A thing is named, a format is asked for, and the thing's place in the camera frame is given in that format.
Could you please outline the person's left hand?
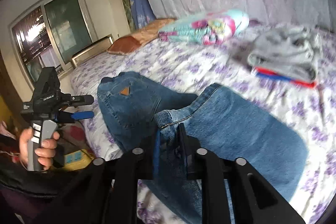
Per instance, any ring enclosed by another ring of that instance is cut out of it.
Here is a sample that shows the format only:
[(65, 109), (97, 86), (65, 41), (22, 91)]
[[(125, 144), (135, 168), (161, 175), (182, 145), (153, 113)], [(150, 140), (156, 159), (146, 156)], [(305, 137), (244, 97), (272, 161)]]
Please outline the person's left hand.
[[(19, 152), (20, 162), (25, 168), (27, 168), (28, 157), (28, 142), (32, 138), (33, 129), (24, 129), (19, 138)], [(53, 133), (51, 139), (46, 139), (42, 142), (41, 147), (35, 150), (35, 154), (38, 156), (38, 162), (43, 166), (44, 170), (50, 169), (53, 164), (53, 158), (56, 155), (57, 141), (60, 138), (60, 134), (56, 131)]]

